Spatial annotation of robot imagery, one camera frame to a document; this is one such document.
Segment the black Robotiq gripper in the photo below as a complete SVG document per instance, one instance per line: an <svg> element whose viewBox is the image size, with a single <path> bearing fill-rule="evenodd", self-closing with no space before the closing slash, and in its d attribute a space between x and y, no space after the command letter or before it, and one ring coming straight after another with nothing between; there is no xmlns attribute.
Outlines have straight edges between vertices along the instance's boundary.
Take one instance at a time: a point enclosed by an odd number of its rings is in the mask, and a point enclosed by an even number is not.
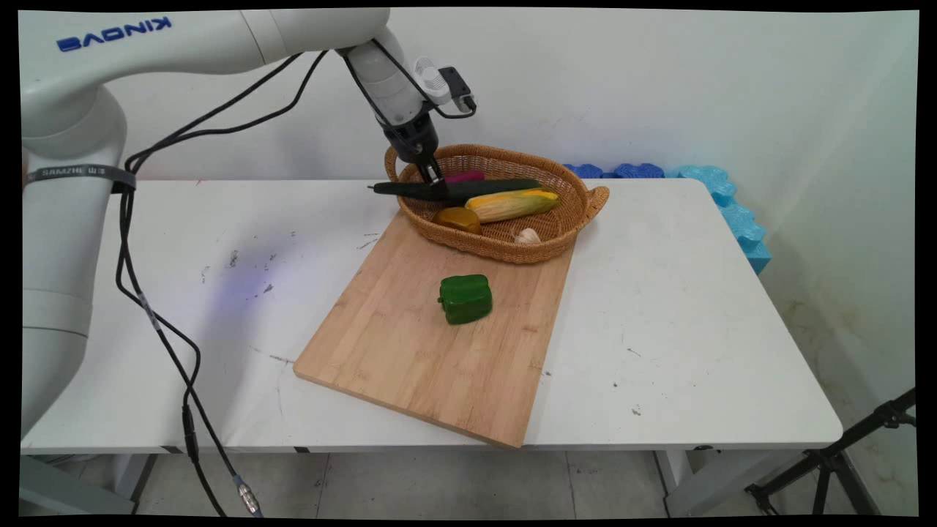
<svg viewBox="0 0 937 527"><path fill-rule="evenodd" d="M448 201L448 186L435 158L438 133L429 114L420 113L397 126L382 124L381 129L399 159L417 165L419 175L424 180L424 189L419 191L419 199Z"/></svg>

